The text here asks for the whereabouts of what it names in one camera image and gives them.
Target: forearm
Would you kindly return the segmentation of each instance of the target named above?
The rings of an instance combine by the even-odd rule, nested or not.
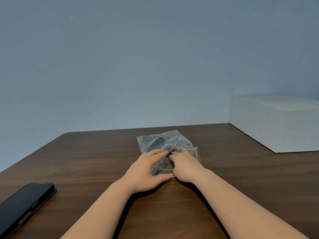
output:
[[[112,238],[131,195],[130,187],[121,179],[111,184],[61,239]]]
[[[306,238],[210,170],[203,169],[193,183],[205,196],[232,239]]]

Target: smartphone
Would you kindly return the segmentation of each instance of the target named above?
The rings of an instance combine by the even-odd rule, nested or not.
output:
[[[10,237],[55,192],[52,183],[29,183],[0,204],[0,239]]]

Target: left hand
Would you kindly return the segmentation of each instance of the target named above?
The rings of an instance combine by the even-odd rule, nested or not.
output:
[[[151,175],[152,166],[166,154],[167,151],[161,152],[159,149],[143,153],[120,180],[130,185],[133,193],[137,193],[153,189],[160,183],[171,179],[172,176],[169,174]]]

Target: wooden table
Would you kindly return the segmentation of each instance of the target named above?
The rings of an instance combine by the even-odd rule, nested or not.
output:
[[[288,222],[319,238],[319,151],[276,154],[231,124],[65,133],[0,173],[0,203],[29,182],[58,192],[17,238],[60,238],[139,157],[136,136],[178,129],[204,167]],[[176,179],[131,197],[114,238],[227,238],[202,195]]]

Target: ziplock bag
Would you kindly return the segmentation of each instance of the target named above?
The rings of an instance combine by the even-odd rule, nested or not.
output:
[[[193,147],[191,141],[180,134],[177,130],[164,132],[162,134],[146,135],[137,137],[138,144],[142,153],[149,152],[154,149],[162,149],[168,151],[167,156],[162,158],[152,167],[152,175],[170,174],[174,176],[174,163],[169,159],[172,152],[182,152],[183,150],[199,160],[198,147]]]

